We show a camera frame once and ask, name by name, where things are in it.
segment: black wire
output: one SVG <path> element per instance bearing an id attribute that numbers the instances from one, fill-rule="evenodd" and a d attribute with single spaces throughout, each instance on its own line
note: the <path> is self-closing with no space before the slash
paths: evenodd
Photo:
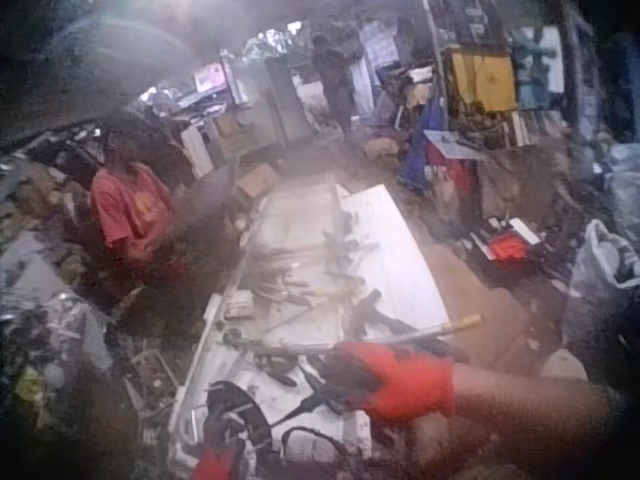
<path id="1" fill-rule="evenodd" d="M 353 459 L 351 458 L 351 454 L 347 450 L 347 447 L 345 447 L 342 443 L 338 442 L 335 438 L 331 438 L 330 436 L 325 435 L 324 433 L 322 433 L 319 430 L 316 430 L 314 428 L 291 427 L 289 430 L 287 430 L 286 432 L 284 432 L 282 434 L 282 439 L 281 439 L 282 452 L 283 452 L 283 456 L 285 458 L 286 458 L 287 443 L 289 442 L 289 437 L 295 431 L 307 432 L 307 433 L 310 433 L 311 435 L 313 435 L 315 437 L 322 438 L 323 440 L 326 440 L 327 442 L 329 442 L 331 444 L 331 446 L 333 448 L 335 448 L 336 452 L 338 452 L 344 458 L 344 461 L 347 464 L 347 466 L 349 467 L 349 471 L 354 476 L 354 478 L 361 478 L 362 477 L 360 475 L 358 469 L 354 465 Z"/>

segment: person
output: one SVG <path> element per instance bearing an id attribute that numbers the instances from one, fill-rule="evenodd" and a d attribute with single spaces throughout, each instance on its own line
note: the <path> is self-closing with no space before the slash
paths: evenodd
<path id="1" fill-rule="evenodd" d="M 351 132 L 351 114 L 355 108 L 349 63 L 342 53 L 331 48 L 331 43 L 324 35 L 313 37 L 312 63 L 320 75 L 329 111 L 347 137 Z"/>
<path id="2" fill-rule="evenodd" d="M 151 280 L 154 254 L 169 237 L 173 202 L 167 187 L 146 165 L 126 132 L 106 132 L 104 166 L 91 184 L 91 208 L 116 270 Z"/>
<path id="3" fill-rule="evenodd" d="M 337 398 L 364 410 L 379 425 L 415 426 L 433 413 L 463 417 L 497 433 L 511 451 L 526 457 L 528 469 L 538 472 L 559 478 L 620 478 L 625 464 L 634 464 L 637 407 L 617 392 L 583 380 L 530 379 L 354 342 L 334 347 L 318 371 Z M 220 473 L 221 465 L 226 469 L 217 478 L 232 478 L 231 464 L 216 459 L 236 451 L 230 445 L 228 451 L 219 448 L 218 456 L 203 458 L 194 478 L 212 478 L 203 473 L 216 468 Z M 627 475 L 634 472 L 629 468 Z M 501 478 L 530 478 L 522 471 L 511 473 Z M 485 471 L 483 478 L 495 477 Z"/>

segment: man in red shirt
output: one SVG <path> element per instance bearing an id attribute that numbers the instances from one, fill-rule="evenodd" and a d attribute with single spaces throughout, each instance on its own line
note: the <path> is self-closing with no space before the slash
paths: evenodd
<path id="1" fill-rule="evenodd" d="M 105 245 L 118 267 L 133 278 L 153 276 L 154 253 L 173 223 L 167 187 L 136 161 L 137 147 L 125 132 L 107 133 L 105 163 L 91 185 L 91 206 Z"/>

